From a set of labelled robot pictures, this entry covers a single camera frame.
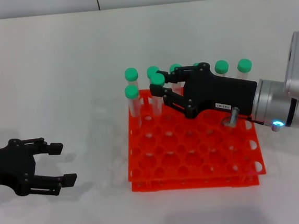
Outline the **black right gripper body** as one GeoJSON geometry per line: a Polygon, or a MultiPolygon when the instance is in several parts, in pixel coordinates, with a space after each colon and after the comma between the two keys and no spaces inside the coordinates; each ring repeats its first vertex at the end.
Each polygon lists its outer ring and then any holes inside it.
{"type": "Polygon", "coordinates": [[[229,112],[234,107],[243,116],[252,114],[256,81],[217,76],[210,71],[208,63],[185,67],[184,74],[183,97],[187,118],[196,118],[204,110],[229,112]]]}

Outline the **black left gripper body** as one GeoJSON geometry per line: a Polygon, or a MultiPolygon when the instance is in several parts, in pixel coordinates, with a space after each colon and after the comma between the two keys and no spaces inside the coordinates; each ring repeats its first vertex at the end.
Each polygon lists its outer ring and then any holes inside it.
{"type": "Polygon", "coordinates": [[[19,196],[31,193],[35,173],[33,147],[31,140],[10,139],[0,149],[0,185],[10,187],[19,196]]]}

